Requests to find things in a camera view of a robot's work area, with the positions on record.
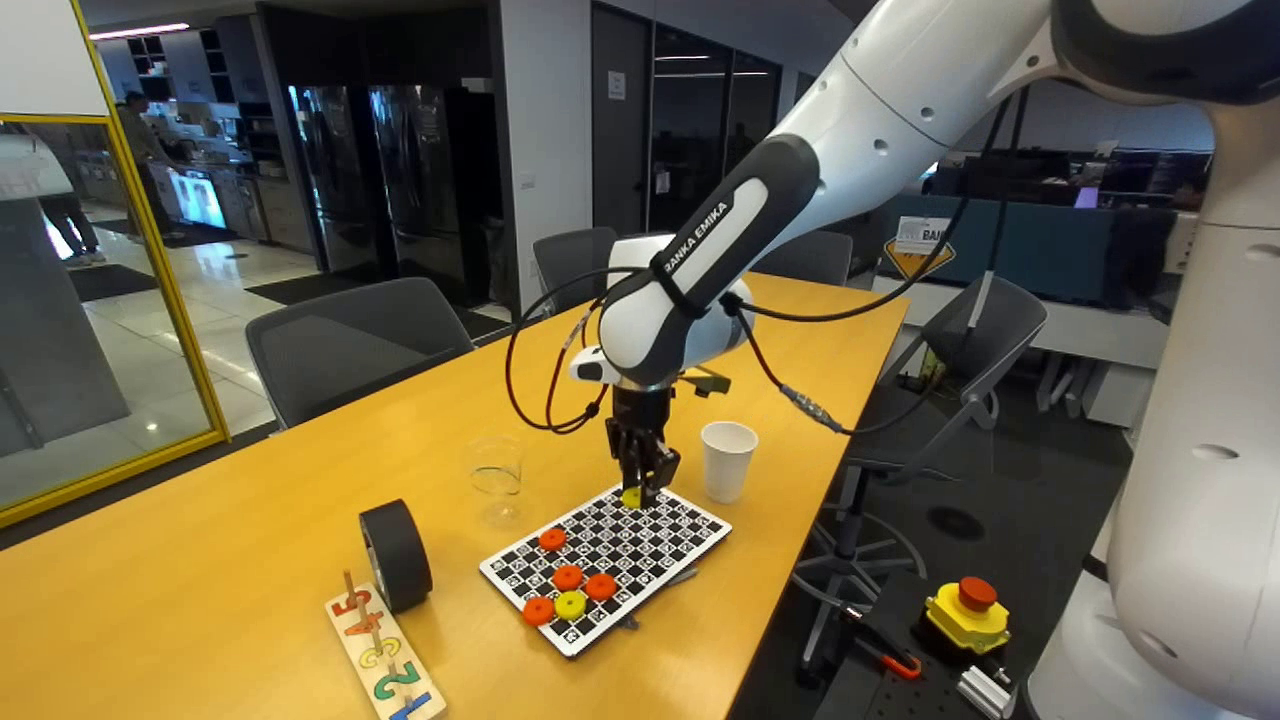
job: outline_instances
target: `roll of black tape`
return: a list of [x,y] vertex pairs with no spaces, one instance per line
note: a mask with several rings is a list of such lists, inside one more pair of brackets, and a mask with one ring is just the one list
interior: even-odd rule
[[431,592],[431,566],[403,500],[360,514],[360,532],[374,566],[374,583],[392,612],[408,610]]

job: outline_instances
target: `colorful number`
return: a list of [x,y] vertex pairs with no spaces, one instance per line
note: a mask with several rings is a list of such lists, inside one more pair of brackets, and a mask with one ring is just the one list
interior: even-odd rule
[[348,635],[358,635],[361,633],[367,633],[367,632],[372,630],[374,628],[378,628],[380,630],[380,629],[383,629],[383,625],[381,625],[381,623],[378,621],[378,619],[381,618],[381,616],[383,616],[383,611],[381,610],[379,610],[378,612],[370,612],[367,623],[364,623],[364,621],[356,623],[355,625],[347,628],[344,632]]
[[413,712],[415,710],[422,707],[429,702],[431,702],[431,693],[422,693],[421,697],[411,701],[408,705],[397,710],[396,712],[392,712],[392,716],[388,720],[408,720],[410,712]]
[[[390,655],[392,657],[394,657],[396,653],[399,652],[399,638],[385,638],[385,639],[383,639],[383,648],[384,648],[384,651],[385,651],[387,655]],[[366,650],[365,652],[360,653],[360,666],[361,667],[372,667],[374,665],[378,665],[378,659],[379,657],[381,657],[381,653],[378,652],[378,648],[376,647],[371,647],[371,648]]]
[[419,682],[421,679],[422,678],[419,676],[419,674],[417,674],[417,667],[413,667],[412,662],[406,662],[404,664],[404,674],[403,675],[388,674],[381,680],[378,680],[378,684],[374,685],[374,697],[376,697],[378,700],[390,700],[390,698],[396,697],[396,693],[393,693],[392,691],[387,689],[387,685],[389,685],[390,683],[401,683],[401,684],[408,685],[408,684],[416,683],[416,682]]
[[[374,597],[371,594],[369,594],[369,591],[356,591],[356,594],[360,596],[365,601],[366,606],[369,605],[369,601],[374,600]],[[329,610],[332,610],[333,611],[333,616],[337,618],[339,615],[344,615],[347,612],[351,612],[352,610],[356,610],[356,601],[355,601],[355,598],[348,597],[347,598],[347,605],[342,605],[340,602],[335,602],[335,603],[333,603],[333,605],[329,606]]]

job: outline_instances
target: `chair backrest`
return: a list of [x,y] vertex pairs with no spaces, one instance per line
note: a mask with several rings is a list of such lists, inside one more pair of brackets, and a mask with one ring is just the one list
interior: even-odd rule
[[920,337],[946,364],[947,374],[965,382],[961,396],[989,392],[1044,327],[1048,316],[1034,295],[1004,278],[992,277],[978,322],[969,329],[980,293],[979,278],[920,328]]
[[854,256],[854,238],[813,231],[774,249],[751,268],[756,273],[844,286]]
[[[609,252],[617,242],[613,228],[589,228],[544,237],[534,242],[534,259],[543,275],[545,290],[559,286],[582,273],[609,266]],[[556,313],[595,300],[604,292],[605,277],[582,281],[552,296]]]
[[244,336],[282,428],[475,347],[444,295],[426,278],[289,305],[251,320]]

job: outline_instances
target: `franka emika robot arm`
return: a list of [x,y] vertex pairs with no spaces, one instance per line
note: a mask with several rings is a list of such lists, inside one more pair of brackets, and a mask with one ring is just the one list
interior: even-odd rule
[[1028,694],[1042,717],[1280,716],[1280,383],[1262,360],[1280,356],[1266,314],[1280,306],[1276,37],[1272,0],[881,0],[677,233],[616,246],[613,266],[648,270],[611,275],[600,346],[571,372],[613,386],[623,484],[650,500],[669,483],[671,383],[742,342],[741,275],[767,251],[878,206],[1034,79],[1196,102],[1215,128],[1213,181],[1096,548],[1110,578],[1082,574]]

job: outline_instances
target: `yellow disc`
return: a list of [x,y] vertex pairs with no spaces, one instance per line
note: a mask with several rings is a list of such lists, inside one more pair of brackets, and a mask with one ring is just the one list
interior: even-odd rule
[[622,491],[622,505],[640,510],[640,486]]
[[577,620],[586,612],[586,596],[577,591],[568,591],[556,598],[556,615],[562,620]]

